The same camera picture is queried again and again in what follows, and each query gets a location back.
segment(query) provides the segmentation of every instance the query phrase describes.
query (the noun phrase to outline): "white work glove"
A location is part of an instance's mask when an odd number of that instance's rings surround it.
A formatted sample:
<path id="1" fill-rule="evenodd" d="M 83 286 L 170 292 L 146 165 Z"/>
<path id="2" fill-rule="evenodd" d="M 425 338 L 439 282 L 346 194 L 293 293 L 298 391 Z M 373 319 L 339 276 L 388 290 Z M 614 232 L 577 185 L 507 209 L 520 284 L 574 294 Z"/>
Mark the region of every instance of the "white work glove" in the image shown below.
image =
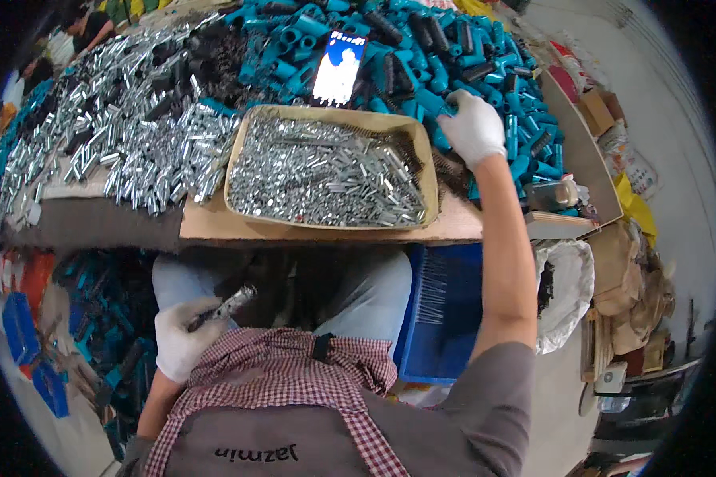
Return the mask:
<path id="1" fill-rule="evenodd" d="M 154 318 L 156 330 L 156 366 L 171 381 L 183 384 L 201 358 L 201 354 L 228 329 L 226 320 L 207 320 L 189 333 L 188 326 L 205 311 L 223 303 L 217 297 L 202 297 L 178 303 L 160 311 Z"/>
<path id="2" fill-rule="evenodd" d="M 459 114 L 438 116 L 438 125 L 469 170 L 494 153 L 506 157 L 504 123 L 493 106 L 463 89 L 449 94 L 446 102 L 458 103 Z"/>

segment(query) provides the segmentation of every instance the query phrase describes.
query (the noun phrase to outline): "pile of teal handles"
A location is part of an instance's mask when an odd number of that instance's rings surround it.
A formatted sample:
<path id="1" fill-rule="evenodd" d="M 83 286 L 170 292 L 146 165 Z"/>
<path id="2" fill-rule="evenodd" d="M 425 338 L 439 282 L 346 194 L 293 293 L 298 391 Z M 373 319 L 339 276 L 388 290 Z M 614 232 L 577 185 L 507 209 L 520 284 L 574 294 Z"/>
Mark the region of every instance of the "pile of teal handles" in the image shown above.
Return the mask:
<path id="1" fill-rule="evenodd" d="M 563 176 L 564 134 L 542 100 L 536 61 L 499 21 L 415 0 L 360 6 L 342 0 L 245 0 L 221 21 L 240 29 L 247 42 L 239 81 L 275 101 L 291 104 L 310 95 L 329 33 L 353 33 L 369 41 L 350 108 L 415 118 L 432 144 L 448 153 L 436 118 L 456 114 L 444 99 L 465 89 L 502 116 L 521 198 L 525 184 Z"/>

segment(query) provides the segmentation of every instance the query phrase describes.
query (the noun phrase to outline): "blue plastic bin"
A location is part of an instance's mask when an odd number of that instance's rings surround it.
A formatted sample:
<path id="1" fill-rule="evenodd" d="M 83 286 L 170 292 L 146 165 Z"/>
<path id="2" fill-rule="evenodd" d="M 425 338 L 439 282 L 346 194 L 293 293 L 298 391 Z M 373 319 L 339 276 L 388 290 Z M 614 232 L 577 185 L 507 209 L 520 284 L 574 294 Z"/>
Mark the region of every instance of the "blue plastic bin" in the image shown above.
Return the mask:
<path id="1" fill-rule="evenodd" d="M 24 293 L 11 291 L 8 294 L 3 309 L 3 329 L 14 363 L 19 366 L 31 364 L 39 354 L 39 341 Z"/>
<path id="2" fill-rule="evenodd" d="M 60 418 L 69 415 L 66 387 L 63 378 L 53 371 L 53 367 L 40 361 L 32 373 L 32 383 L 54 416 Z"/>
<path id="3" fill-rule="evenodd" d="M 467 367 L 483 317 L 483 249 L 479 243 L 442 247 L 414 245 L 409 251 L 412 280 L 409 305 L 395 363 L 406 382 L 453 384 Z M 445 283 L 443 319 L 439 324 L 420 321 L 420 306 L 429 302 L 422 277 L 430 265 L 442 265 Z"/>

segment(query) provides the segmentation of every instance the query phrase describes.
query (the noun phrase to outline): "phone screen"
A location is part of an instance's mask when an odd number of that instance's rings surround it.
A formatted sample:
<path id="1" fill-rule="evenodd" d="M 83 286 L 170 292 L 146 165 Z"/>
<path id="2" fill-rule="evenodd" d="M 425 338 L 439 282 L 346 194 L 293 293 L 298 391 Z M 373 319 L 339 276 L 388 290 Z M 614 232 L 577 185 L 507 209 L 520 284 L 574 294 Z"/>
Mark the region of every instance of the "phone screen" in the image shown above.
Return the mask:
<path id="1" fill-rule="evenodd" d="M 341 31 L 332 31 L 313 85 L 316 106 L 345 105 L 353 95 L 366 39 Z"/>

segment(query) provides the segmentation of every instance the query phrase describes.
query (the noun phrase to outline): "checkered apron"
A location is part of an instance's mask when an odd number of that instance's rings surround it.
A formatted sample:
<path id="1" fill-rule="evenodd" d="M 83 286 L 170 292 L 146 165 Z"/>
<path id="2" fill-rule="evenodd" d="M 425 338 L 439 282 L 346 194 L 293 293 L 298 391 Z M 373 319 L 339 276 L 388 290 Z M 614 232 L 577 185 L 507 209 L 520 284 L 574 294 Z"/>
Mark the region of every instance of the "checkered apron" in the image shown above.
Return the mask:
<path id="1" fill-rule="evenodd" d="M 228 331 L 191 372 L 146 462 L 147 475 L 163 475 L 186 417 L 207 407 L 259 409 L 290 405 L 339 411 L 371 475 L 407 476 L 405 467 L 369 416 L 360 389 L 384 396 L 398 377 L 389 341 L 326 337 L 287 328 Z M 256 369 L 246 382 L 229 375 Z"/>

